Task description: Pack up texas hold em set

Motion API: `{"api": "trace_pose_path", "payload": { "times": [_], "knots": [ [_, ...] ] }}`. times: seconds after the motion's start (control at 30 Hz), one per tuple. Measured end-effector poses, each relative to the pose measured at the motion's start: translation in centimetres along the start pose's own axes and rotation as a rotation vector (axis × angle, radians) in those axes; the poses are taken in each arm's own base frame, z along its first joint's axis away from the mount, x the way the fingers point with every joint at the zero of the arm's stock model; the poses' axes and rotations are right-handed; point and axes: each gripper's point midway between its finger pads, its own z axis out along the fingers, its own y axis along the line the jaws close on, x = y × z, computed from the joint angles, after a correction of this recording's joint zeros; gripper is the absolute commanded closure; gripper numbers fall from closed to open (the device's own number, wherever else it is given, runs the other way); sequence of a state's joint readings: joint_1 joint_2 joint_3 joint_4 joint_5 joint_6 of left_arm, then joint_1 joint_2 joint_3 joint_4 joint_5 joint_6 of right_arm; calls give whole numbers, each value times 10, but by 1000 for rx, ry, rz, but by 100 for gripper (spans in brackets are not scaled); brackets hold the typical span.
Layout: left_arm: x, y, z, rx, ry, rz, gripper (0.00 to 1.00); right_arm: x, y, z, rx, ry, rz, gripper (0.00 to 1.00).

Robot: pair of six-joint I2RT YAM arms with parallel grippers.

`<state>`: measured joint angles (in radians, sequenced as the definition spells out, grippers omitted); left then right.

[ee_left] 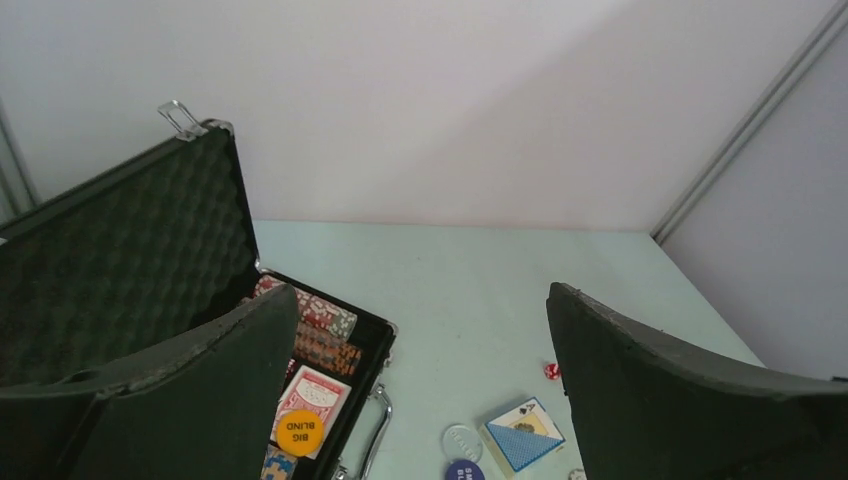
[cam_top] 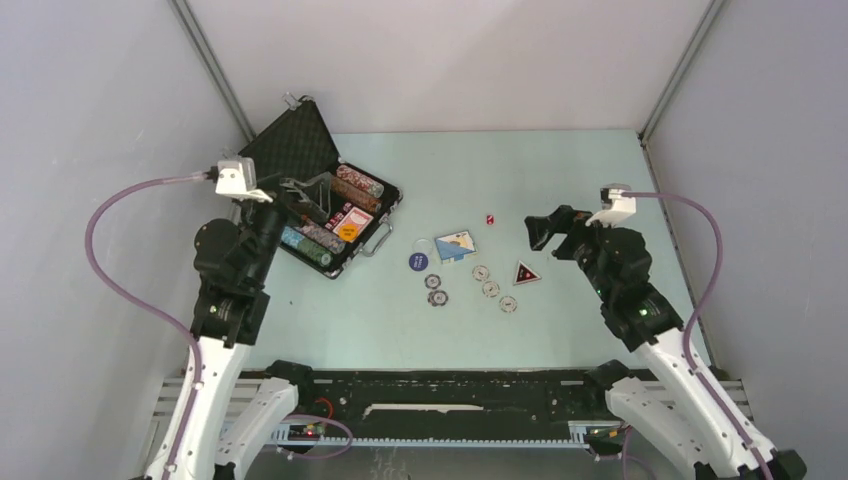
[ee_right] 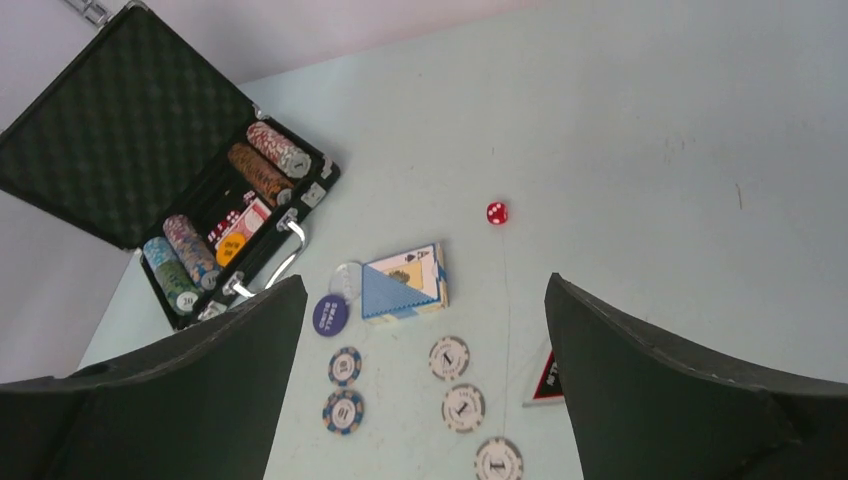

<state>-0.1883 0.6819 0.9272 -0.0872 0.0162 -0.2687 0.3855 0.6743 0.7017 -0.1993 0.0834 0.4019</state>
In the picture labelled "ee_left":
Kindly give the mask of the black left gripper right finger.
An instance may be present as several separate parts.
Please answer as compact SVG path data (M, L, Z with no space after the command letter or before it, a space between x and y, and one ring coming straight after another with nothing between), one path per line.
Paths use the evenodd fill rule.
M551 339L592 479L843 479L847 385L738 361L565 283Z

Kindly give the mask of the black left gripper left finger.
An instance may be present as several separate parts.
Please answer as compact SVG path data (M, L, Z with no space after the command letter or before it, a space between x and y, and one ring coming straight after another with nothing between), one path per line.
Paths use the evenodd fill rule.
M157 345L1 392L5 479L255 479L299 321L284 284Z

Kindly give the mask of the red die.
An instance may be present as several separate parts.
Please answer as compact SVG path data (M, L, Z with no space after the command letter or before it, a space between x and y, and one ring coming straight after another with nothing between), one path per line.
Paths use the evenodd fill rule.
M561 370L557 363L548 363L543 368L544 375L549 380L558 380L561 378Z

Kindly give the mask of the blue card deck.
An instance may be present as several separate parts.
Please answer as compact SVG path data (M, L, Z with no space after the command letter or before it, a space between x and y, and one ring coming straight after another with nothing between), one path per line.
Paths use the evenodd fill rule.
M529 397L484 421L478 433L506 479L517 479L566 443L561 429L537 397Z

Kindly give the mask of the clear dealer button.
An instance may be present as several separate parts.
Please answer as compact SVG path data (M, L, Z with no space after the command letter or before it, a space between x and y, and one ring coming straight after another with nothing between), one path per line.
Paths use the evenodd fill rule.
M442 451L451 460L478 463L483 456L483 442L477 431L464 424L448 426L441 439Z

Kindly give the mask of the blue small blind button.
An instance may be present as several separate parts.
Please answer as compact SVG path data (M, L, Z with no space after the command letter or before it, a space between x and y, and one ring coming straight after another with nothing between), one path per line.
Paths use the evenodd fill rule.
M462 459L449 464L444 474L445 480L485 480L480 466L474 461Z

